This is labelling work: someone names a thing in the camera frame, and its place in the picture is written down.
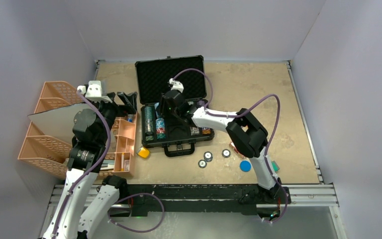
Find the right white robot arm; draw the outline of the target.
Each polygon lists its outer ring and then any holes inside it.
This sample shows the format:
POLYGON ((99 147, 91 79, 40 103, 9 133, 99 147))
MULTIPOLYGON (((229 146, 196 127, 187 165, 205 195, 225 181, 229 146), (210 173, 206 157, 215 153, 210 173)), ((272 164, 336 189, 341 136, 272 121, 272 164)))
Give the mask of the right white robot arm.
POLYGON ((290 202, 289 193, 282 186, 268 156, 273 136, 268 135, 250 109, 215 111, 206 106, 190 105, 180 91, 170 90, 162 94, 158 111, 177 118, 187 126, 207 127, 227 133, 238 152, 249 159, 257 178, 260 198, 267 203, 290 202))

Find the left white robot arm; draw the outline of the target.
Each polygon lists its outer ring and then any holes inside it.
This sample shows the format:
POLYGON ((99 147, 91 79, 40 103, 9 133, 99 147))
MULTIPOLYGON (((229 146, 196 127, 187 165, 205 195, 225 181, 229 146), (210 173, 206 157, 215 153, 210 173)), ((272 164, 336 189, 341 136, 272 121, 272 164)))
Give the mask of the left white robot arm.
POLYGON ((69 152, 65 185, 55 217, 42 236, 44 239, 92 239, 110 207, 128 199, 126 179, 109 175, 103 180, 97 196, 85 206, 108 153, 115 119, 136 110, 132 103, 134 95, 127 95, 123 105, 114 101, 116 96, 121 97, 121 92, 97 97, 90 93, 78 95, 88 107, 74 117, 73 147, 69 152))

